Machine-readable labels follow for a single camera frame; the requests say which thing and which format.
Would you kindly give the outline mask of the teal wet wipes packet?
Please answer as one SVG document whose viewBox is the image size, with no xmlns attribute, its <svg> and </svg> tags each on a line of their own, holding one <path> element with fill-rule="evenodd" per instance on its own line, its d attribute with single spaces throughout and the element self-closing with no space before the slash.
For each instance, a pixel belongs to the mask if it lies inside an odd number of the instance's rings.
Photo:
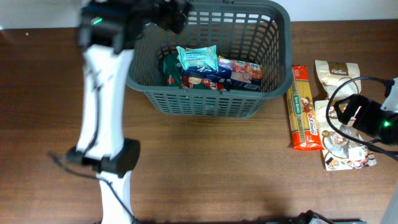
<svg viewBox="0 0 398 224">
<path fill-rule="evenodd" d="M 199 49 L 185 49 L 177 46 L 176 49 L 178 60 L 184 70 L 188 70 L 190 67 L 206 67 L 218 70 L 218 56 L 215 45 Z"/>
</svg>

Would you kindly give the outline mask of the grey plastic basket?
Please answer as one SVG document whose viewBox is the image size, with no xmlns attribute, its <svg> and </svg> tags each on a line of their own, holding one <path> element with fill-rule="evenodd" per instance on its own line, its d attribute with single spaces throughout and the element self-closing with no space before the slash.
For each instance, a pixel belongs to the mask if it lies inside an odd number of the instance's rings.
<svg viewBox="0 0 398 224">
<path fill-rule="evenodd" d="M 249 118 L 269 99 L 291 86 L 292 37 L 288 12 L 274 1 L 193 1 L 180 34 L 150 23 L 136 42 L 127 86 L 143 92 L 161 112 Z M 257 91 L 204 90 L 168 86 L 164 57 L 177 47 L 216 47 L 227 59 L 256 63 L 262 78 Z"/>
</svg>

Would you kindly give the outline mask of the green Nescafe coffee bag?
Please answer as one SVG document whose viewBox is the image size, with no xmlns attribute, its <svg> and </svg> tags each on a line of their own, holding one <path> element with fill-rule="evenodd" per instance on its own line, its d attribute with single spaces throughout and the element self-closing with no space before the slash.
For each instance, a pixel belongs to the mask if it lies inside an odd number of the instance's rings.
<svg viewBox="0 0 398 224">
<path fill-rule="evenodd" d="M 226 86 L 222 83 L 212 82 L 202 78 L 187 77 L 183 75 L 182 64 L 178 59 L 178 54 L 169 54 L 160 62 L 160 70 L 163 73 L 164 81 L 167 86 L 179 88 L 201 89 L 201 90 L 222 90 Z"/>
</svg>

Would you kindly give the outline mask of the Pantree white grain pouch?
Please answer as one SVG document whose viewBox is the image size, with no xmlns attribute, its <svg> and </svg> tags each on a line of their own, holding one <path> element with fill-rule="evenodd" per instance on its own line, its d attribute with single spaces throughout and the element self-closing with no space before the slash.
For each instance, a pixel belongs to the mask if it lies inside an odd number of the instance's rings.
<svg viewBox="0 0 398 224">
<path fill-rule="evenodd" d="M 315 69 L 328 99 L 339 86 L 349 80 L 360 77 L 360 69 L 357 63 L 316 60 Z M 361 81 L 353 81 L 339 90 L 334 99 L 342 100 L 352 94 L 360 94 L 361 90 Z"/>
</svg>

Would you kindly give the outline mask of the Pantree mushroom pouch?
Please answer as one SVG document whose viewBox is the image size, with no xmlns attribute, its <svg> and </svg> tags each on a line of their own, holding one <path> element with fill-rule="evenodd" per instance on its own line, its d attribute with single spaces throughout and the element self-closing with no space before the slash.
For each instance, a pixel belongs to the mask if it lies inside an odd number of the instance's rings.
<svg viewBox="0 0 398 224">
<path fill-rule="evenodd" d="M 354 118 L 350 119 L 348 124 L 342 124 L 338 121 L 335 109 L 327 109 L 328 100 L 315 102 L 315 113 L 317 117 L 318 130 L 322 142 L 323 161 L 327 171 L 361 169 L 377 164 L 374 154 L 364 145 L 349 140 L 327 123 L 327 118 L 341 132 L 362 139 L 357 130 L 353 128 Z"/>
</svg>

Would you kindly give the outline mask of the Kleenex tissue multipack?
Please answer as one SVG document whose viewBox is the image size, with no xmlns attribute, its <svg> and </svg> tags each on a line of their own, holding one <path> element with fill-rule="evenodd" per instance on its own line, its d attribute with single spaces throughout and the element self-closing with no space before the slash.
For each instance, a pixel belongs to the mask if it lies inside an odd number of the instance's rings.
<svg viewBox="0 0 398 224">
<path fill-rule="evenodd" d="M 182 70 L 185 77 L 200 78 L 213 83 L 241 90 L 260 91 L 262 81 L 262 66 L 240 60 L 218 58 L 218 69 L 207 67 L 189 67 Z"/>
</svg>

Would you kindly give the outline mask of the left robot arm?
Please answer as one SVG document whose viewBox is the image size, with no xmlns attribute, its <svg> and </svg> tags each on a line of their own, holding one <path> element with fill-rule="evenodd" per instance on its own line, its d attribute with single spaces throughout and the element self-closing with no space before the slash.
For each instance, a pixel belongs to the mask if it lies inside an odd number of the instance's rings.
<svg viewBox="0 0 398 224">
<path fill-rule="evenodd" d="M 123 134 L 124 91 L 135 43 L 148 23 L 181 33 L 191 10 L 189 1 L 90 1 L 81 9 L 83 121 L 79 140 L 65 159 L 94 170 L 103 223 L 137 222 L 130 181 L 141 145 Z"/>
</svg>

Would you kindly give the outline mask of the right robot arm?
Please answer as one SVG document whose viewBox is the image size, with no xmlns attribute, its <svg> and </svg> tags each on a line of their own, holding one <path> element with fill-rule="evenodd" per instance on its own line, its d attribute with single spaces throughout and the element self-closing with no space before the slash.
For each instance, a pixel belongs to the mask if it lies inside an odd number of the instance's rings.
<svg viewBox="0 0 398 224">
<path fill-rule="evenodd" d="M 337 93 L 346 85 L 358 80 L 372 80 L 382 83 L 386 88 L 384 103 L 380 104 L 360 94 L 352 94 L 342 100 L 335 101 Z M 354 129 L 372 137 L 370 141 L 363 141 L 351 137 L 332 124 L 329 118 L 326 119 L 330 127 L 343 137 L 366 146 L 370 151 L 384 154 L 387 157 L 397 160 L 396 151 L 388 151 L 377 143 L 393 146 L 397 144 L 397 78 L 386 80 L 376 77 L 358 77 L 341 84 L 330 96 L 327 109 L 334 107 L 338 121 L 348 124 L 351 118 L 355 118 Z"/>
</svg>

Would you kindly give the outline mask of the San Remo spaghetti packet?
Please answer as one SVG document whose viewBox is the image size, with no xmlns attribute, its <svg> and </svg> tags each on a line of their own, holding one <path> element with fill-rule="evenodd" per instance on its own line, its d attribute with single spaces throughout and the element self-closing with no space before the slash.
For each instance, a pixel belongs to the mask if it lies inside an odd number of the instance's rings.
<svg viewBox="0 0 398 224">
<path fill-rule="evenodd" d="M 298 151 L 322 150 L 317 127 L 307 67 L 292 67 L 293 80 L 286 92 L 293 149 Z"/>
</svg>

